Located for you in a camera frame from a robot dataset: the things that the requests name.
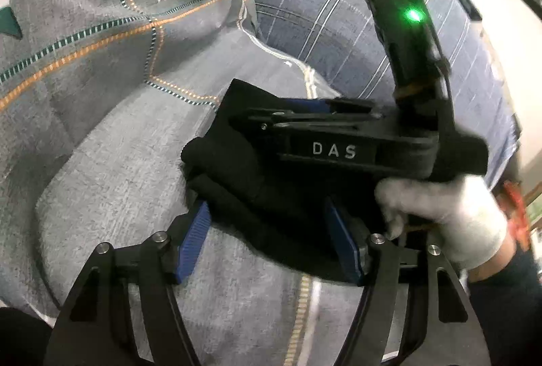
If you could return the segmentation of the dark right sleeve forearm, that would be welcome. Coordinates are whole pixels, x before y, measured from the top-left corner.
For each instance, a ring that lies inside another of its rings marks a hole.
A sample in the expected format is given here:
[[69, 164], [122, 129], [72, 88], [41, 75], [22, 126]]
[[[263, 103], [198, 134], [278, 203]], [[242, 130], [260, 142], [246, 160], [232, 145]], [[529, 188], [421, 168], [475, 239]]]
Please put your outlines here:
[[533, 255], [507, 236], [489, 261], [467, 272], [470, 303], [492, 365], [541, 364], [541, 283]]

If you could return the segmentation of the white gloved right hand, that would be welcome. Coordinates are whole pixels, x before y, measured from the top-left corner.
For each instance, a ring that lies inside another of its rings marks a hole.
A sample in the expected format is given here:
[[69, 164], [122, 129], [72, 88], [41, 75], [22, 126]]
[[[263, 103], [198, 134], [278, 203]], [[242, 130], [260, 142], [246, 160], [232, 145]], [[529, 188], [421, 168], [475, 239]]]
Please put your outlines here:
[[378, 183], [375, 197], [394, 238], [408, 216], [431, 220], [444, 240], [445, 256], [464, 270], [488, 262], [508, 235], [506, 216], [480, 176], [452, 182], [387, 178]]

